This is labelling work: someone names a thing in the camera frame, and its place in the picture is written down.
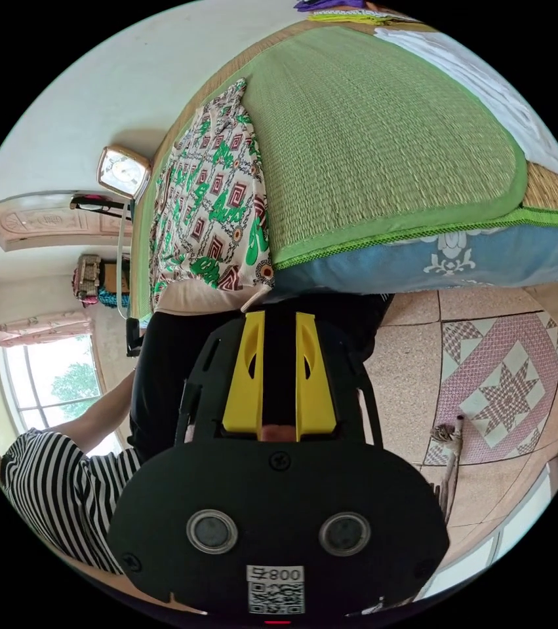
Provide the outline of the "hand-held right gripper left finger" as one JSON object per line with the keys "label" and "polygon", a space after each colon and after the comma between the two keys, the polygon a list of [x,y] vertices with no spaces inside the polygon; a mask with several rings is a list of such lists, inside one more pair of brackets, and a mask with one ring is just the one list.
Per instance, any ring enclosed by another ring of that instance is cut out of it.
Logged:
{"label": "hand-held right gripper left finger", "polygon": [[259,434],[264,395],[265,313],[247,313],[244,321],[222,426],[230,434]]}

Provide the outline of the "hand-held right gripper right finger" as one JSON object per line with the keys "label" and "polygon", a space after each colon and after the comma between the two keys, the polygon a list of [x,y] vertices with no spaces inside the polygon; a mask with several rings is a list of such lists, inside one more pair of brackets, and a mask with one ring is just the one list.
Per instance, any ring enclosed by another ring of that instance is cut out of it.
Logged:
{"label": "hand-held right gripper right finger", "polygon": [[336,415],[315,317],[296,313],[296,439],[331,435]]}

